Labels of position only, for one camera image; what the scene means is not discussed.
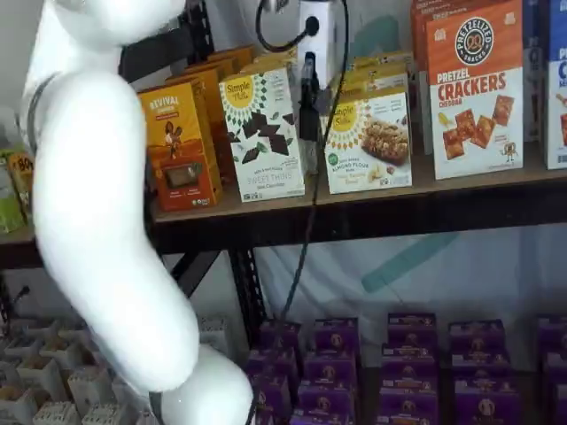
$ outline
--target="orange box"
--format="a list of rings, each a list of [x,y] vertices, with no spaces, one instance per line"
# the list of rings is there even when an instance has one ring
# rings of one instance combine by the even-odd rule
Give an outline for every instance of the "orange box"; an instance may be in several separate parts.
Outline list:
[[[201,83],[182,81],[138,96],[161,209],[216,205],[222,194],[221,177]]]
[[[236,58],[238,62],[236,72],[240,72],[242,68],[250,65],[254,61],[254,46],[237,47],[235,49],[216,51],[211,53],[208,60],[218,60],[225,58]]]

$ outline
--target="brand logo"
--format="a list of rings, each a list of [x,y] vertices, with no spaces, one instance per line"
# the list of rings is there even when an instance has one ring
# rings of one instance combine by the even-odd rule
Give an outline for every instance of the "brand logo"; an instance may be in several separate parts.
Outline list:
[[[482,64],[493,50],[493,45],[494,32],[490,22],[478,17],[466,20],[454,39],[457,57],[469,66]]]

